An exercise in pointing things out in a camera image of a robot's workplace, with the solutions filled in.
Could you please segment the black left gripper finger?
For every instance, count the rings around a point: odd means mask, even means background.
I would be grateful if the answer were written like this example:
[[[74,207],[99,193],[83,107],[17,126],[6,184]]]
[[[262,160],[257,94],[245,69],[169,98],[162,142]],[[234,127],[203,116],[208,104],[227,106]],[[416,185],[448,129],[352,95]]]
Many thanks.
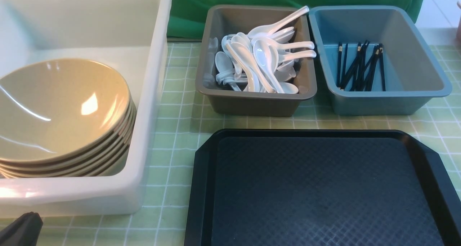
[[[21,215],[0,232],[1,246],[36,246],[43,220],[36,212]]]

